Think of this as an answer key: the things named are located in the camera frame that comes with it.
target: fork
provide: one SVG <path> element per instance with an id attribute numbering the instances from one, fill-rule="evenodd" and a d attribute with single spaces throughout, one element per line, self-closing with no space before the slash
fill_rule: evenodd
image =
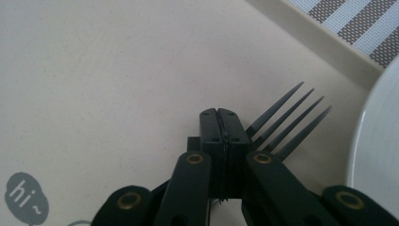
<path id="1" fill-rule="evenodd" d="M 272 116 L 279 111 L 279 109 L 290 99 L 291 96 L 304 84 L 299 83 L 277 102 L 275 102 L 269 109 L 267 109 L 261 117 L 253 122 L 246 130 L 247 136 L 253 140 L 255 135 L 261 128 L 272 118 Z M 256 150 L 258 150 L 268 138 L 278 129 L 278 127 L 311 95 L 314 89 L 309 90 L 302 98 L 300 98 L 294 105 L 292 105 L 279 119 L 277 119 L 269 128 L 267 128 L 259 137 L 252 141 Z M 305 111 L 303 111 L 296 119 L 294 119 L 285 129 L 282 130 L 274 139 L 272 139 L 262 151 L 273 152 L 274 149 L 287 137 L 287 135 L 323 100 L 324 96 L 319 98 Z M 308 136 L 308 134 L 322 121 L 322 119 L 331 110 L 331 106 L 326 108 L 320 115 L 311 121 L 305 128 L 303 128 L 297 135 L 287 142 L 280 150 L 276 152 L 276 157 L 283 161 L 294 149 Z"/>

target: white plate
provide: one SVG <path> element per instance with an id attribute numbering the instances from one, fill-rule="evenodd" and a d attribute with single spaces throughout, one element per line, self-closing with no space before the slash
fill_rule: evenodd
<path id="1" fill-rule="evenodd" d="M 359 120 L 347 183 L 399 218 L 399 57 L 381 75 Z"/>

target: metal tool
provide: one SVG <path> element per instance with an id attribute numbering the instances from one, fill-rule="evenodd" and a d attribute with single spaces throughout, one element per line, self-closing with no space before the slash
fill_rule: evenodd
<path id="1" fill-rule="evenodd" d="M 272 153 L 323 98 L 264 144 L 313 89 L 256 137 L 302 84 L 287 92 L 247 130 L 230 110 L 201 112 L 200 137 L 188 138 L 187 152 L 179 157 L 171 179 L 153 191 L 127 186 L 114 192 L 91 225 L 205 226 L 209 225 L 211 200 L 227 199 L 242 200 L 242 212 L 250 226 L 399 225 L 391 214 L 355 189 L 333 186 L 320 197 L 311 193 L 281 163 L 331 107 Z"/>

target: gray striped placemat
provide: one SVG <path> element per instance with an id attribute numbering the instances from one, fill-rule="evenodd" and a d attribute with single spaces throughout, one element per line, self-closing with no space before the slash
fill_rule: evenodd
<path id="1" fill-rule="evenodd" d="M 399 55 L 397 0 L 290 1 L 383 67 Z"/>

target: table surface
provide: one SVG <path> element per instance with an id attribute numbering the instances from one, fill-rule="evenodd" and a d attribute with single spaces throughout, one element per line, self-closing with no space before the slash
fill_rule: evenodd
<path id="1" fill-rule="evenodd" d="M 322 95 L 310 118 L 333 109 L 285 164 L 312 191 L 343 184 L 369 93 L 239 0 L 4 1 L 0 74 L 0 193 L 31 175 L 43 225 L 90 221 L 113 191 L 165 182 L 202 110 L 247 127 L 301 81 L 288 104 L 315 88 L 300 109 Z M 0 215 L 26 225 L 5 204 Z M 214 207 L 211 225 L 246 225 L 240 202 Z"/>

